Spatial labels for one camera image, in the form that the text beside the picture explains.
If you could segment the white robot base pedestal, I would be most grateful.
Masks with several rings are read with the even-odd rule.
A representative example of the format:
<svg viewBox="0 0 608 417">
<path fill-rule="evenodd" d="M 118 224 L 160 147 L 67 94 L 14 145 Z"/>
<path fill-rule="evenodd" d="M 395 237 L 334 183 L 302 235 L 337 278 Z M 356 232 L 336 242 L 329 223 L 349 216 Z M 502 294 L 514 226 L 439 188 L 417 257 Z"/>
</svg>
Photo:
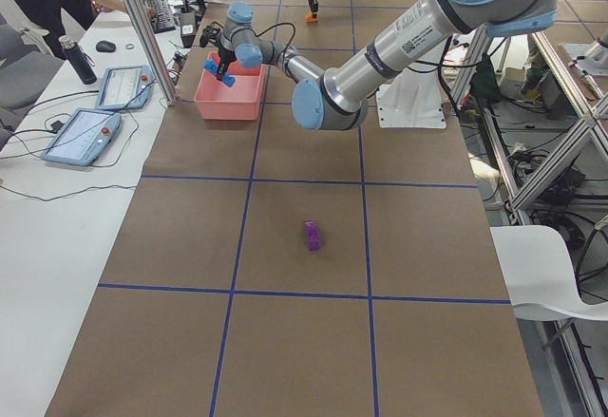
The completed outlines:
<svg viewBox="0 0 608 417">
<path fill-rule="evenodd" d="M 445 129 L 438 76 L 406 69 L 375 94 L 381 128 Z"/>
</svg>

